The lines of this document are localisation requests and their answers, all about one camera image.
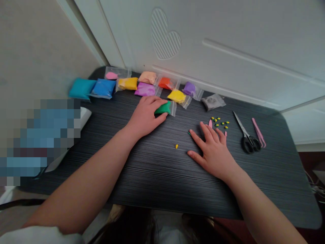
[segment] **pink tweezers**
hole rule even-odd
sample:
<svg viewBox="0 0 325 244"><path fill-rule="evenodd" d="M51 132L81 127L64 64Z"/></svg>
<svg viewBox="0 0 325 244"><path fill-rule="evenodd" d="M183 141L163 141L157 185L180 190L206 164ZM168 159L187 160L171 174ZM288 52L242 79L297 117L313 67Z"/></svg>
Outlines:
<svg viewBox="0 0 325 244"><path fill-rule="evenodd" d="M262 135L260 129L258 128L258 126L257 126L256 121L255 121L254 118L252 118L252 121L253 121L253 124L254 124L255 130L256 130L256 133L257 133L258 139L260 140L260 143L261 143L261 145L262 145L262 148L265 148L265 147L266 147L266 143L265 143L265 141L264 141L263 135Z"/></svg>

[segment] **heart-shaped carving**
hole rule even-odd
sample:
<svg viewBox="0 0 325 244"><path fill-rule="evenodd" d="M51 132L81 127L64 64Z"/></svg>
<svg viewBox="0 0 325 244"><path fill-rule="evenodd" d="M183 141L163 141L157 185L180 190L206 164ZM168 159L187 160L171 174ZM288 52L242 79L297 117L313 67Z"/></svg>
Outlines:
<svg viewBox="0 0 325 244"><path fill-rule="evenodd" d="M151 34L158 59L166 60L175 56L180 49L181 39L176 31L168 32L167 17L162 9L155 8L151 15Z"/></svg>

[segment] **black desk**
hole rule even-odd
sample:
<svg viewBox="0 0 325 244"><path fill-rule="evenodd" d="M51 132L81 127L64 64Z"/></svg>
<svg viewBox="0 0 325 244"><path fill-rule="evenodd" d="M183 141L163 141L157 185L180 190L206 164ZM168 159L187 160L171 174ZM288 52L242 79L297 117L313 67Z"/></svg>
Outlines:
<svg viewBox="0 0 325 244"><path fill-rule="evenodd" d="M103 69L91 78L103 77ZM163 91L166 98L170 91ZM23 191L51 194L66 178L122 129L140 100L134 91L120 91L111 100L92 99L82 106L92 116L81 133L81 141L72 147L60 166L39 180L20 187ZM190 128L202 133L199 122L212 116L229 121L227 146L237 163L261 190L296 226L317 229L321 214L311 192L299 155L285 119L275 110L225 98L226 106L206 112L204 105L192 101L187 110L177 106L176 117L168 116L153 133L134 147L119 177L110 203L165 209L215 216L242 218L229 188L195 163L186 152L199 152ZM235 111L247 132L257 137L251 118L255 118L267 147L252 155L241 148L242 132Z"/></svg>

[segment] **hand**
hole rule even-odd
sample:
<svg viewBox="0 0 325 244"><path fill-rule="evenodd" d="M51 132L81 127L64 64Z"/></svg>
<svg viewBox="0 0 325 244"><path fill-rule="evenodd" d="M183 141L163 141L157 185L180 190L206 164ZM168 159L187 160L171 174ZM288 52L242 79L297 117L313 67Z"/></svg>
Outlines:
<svg viewBox="0 0 325 244"><path fill-rule="evenodd" d="M227 148L226 136L219 129L216 129L217 134L211 127L203 124L203 122L200 122L200 125L204 133L205 142L193 130L190 130L190 134L201 148L203 157L194 151L188 151L187 154L207 172L226 181L240 168Z"/></svg>
<svg viewBox="0 0 325 244"><path fill-rule="evenodd" d="M133 115L125 128L131 130L132 134L139 139L152 132L158 125L166 120L167 113L155 118L155 111L167 100L157 96L142 97Z"/></svg>

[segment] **finger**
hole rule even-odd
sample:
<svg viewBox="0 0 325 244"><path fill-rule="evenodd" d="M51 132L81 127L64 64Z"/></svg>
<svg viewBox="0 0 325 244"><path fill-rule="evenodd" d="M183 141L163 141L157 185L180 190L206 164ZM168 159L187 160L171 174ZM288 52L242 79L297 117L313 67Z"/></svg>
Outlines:
<svg viewBox="0 0 325 244"><path fill-rule="evenodd" d="M197 152L194 151L188 151L187 154L199 165L201 165L203 168L206 165L206 161L204 158L202 158Z"/></svg>
<svg viewBox="0 0 325 244"><path fill-rule="evenodd" d="M218 135L220 137L221 144L226 145L226 136L223 134L223 132L221 130L219 130L218 128L216 128L216 132L218 133Z"/></svg>
<svg viewBox="0 0 325 244"><path fill-rule="evenodd" d="M207 129L210 131L212 138L215 142L219 142L219 137L217 135L217 133L210 127L210 126L206 126Z"/></svg>
<svg viewBox="0 0 325 244"><path fill-rule="evenodd" d="M145 100L146 100L146 98L147 98L147 97L142 97L142 98L140 99L140 101L139 101L139 104L140 104L140 103L144 103Z"/></svg>
<svg viewBox="0 0 325 244"><path fill-rule="evenodd" d="M154 101L150 106L152 106L154 111L156 111L161 105L163 105L167 102L168 102L167 100L160 99L160 100Z"/></svg>
<svg viewBox="0 0 325 244"><path fill-rule="evenodd" d="M208 130L208 128L205 126L205 124L202 121L200 122L200 125L201 125L201 128L202 128L203 133L204 133L205 141L206 142L214 141L210 131Z"/></svg>
<svg viewBox="0 0 325 244"><path fill-rule="evenodd" d="M160 97L157 97L157 96L148 96L145 100L146 104L151 104L153 103L154 101L157 101L157 100L161 100Z"/></svg>
<svg viewBox="0 0 325 244"><path fill-rule="evenodd" d="M203 148L205 147L205 142L198 137L198 135L191 129L189 130L193 140L195 141L195 143L199 146L199 148L201 148L201 150L203 151Z"/></svg>
<svg viewBox="0 0 325 244"><path fill-rule="evenodd" d="M167 115L168 113L163 113L154 120L156 127L166 120Z"/></svg>

